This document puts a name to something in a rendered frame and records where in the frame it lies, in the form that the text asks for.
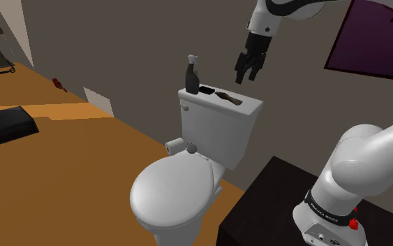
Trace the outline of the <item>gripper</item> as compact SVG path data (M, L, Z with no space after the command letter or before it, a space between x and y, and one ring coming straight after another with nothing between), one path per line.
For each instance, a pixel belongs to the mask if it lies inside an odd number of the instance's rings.
M251 68L249 80L254 81L258 72L262 69L267 55L269 44L272 41L270 36L249 33L246 40L246 52L241 52L235 65L237 84L242 84L245 73Z

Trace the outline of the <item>dark brown brush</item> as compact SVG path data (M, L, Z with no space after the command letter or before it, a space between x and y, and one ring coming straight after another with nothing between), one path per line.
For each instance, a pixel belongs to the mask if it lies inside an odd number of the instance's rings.
M217 95L219 98L223 100L227 100L236 106L240 106L242 104L242 101L236 98L231 97L230 95L226 94L225 92L215 92L215 95Z

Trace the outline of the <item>black spray bottle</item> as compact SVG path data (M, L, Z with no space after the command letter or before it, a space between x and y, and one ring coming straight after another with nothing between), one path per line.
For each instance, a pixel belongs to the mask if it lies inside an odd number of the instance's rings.
M195 55L188 56L188 66L185 73L185 85L186 91L189 94L198 94L199 92L200 79L194 70L197 58L198 57Z

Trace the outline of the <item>toilet paper roll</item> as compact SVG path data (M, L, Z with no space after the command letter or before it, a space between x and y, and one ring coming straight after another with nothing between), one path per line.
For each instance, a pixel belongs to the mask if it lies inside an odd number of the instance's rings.
M174 140L165 143L165 148L167 153L172 156L175 155L186 148L186 144L182 138L176 138Z

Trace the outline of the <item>white toilet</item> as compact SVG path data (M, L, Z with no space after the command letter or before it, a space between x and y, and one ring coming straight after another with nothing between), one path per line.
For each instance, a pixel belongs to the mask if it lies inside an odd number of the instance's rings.
M244 157L263 102L214 88L242 101L178 91L185 150L156 160L132 184L129 201L139 224L157 246L192 246L221 193L220 181Z

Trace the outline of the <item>dark robot stand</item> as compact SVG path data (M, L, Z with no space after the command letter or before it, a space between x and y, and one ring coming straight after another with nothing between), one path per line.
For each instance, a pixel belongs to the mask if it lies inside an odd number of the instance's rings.
M309 246L292 218L317 177L273 156L218 228L216 246ZM369 246L393 246L393 213L357 206Z

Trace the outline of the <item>small red object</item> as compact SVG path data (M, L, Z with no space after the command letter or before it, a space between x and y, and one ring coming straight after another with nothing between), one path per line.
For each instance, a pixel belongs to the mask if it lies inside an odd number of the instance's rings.
M52 79L52 82L54 83L54 86L55 86L56 88L62 89L62 90L64 90L65 92L67 92L67 89L64 88L63 85L62 85L56 78L53 78L53 79Z

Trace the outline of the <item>purple wall picture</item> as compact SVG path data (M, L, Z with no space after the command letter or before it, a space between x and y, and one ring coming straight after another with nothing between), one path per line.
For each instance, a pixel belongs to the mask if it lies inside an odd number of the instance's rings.
M393 0L352 0L325 68L393 79Z

